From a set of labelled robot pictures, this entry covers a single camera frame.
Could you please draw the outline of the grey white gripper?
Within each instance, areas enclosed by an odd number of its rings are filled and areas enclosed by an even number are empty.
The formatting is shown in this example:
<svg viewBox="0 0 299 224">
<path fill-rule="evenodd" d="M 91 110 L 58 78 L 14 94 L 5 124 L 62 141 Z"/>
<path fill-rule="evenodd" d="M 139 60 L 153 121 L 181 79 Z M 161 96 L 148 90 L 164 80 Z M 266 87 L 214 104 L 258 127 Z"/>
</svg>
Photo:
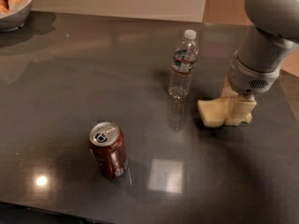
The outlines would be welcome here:
<svg viewBox="0 0 299 224">
<path fill-rule="evenodd" d="M 278 76 L 279 68 L 270 73 L 247 68 L 239 61 L 237 52 L 235 52 L 221 91 L 222 97 L 230 97 L 224 124 L 227 126 L 249 124 L 252 120 L 251 112 L 257 105 L 252 94 L 267 92 Z"/>
</svg>

